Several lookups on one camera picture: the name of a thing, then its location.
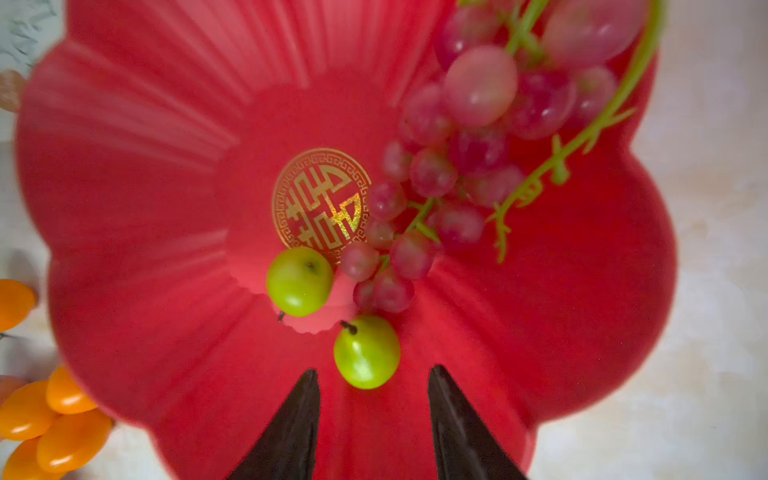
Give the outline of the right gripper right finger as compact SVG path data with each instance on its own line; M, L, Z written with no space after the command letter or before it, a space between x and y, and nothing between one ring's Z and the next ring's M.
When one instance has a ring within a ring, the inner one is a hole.
M432 368L427 388L440 480L527 478L503 452L444 366Z

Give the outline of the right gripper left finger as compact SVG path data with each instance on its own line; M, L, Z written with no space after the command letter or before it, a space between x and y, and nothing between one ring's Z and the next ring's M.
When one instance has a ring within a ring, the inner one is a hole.
M228 479L311 479L316 464L320 403L318 374L309 369Z

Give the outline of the green fake pear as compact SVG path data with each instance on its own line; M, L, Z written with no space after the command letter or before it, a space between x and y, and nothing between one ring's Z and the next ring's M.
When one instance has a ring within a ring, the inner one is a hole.
M392 325L378 316L361 315L341 321L333 355L337 370L351 386L373 390L397 371L402 350Z

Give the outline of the small green fake apple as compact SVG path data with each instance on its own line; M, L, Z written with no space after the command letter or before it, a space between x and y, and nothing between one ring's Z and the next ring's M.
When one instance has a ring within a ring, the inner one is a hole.
M266 276L267 295L278 319L302 318L319 311L328 301L334 283L329 261L318 251L300 246L280 253Z

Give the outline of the red flower-shaped fruit bowl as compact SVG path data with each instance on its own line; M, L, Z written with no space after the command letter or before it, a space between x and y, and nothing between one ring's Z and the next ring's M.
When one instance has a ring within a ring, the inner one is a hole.
M336 330L280 325L262 288L279 251L272 195L298 154L329 147L377 179L396 110L437 69L451 1L71 1L16 131L24 200L52 258L63 361L113 416L147 429L178 479L224 479L303 374L320 390L318 479L433 479L428 377L446 368L522 469L538 427L602 400L666 324L676 246L623 122L567 135L506 229L440 260L393 318L404 358L365 392Z

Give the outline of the purple fake grape bunch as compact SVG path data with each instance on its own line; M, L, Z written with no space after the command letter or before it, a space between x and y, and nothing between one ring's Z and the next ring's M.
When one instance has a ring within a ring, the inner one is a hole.
M459 2L436 43L442 75L404 107L366 239L342 255L356 310L405 309L436 248L475 242L486 222L505 256L510 209L565 183L569 158L633 115L665 12L662 1Z

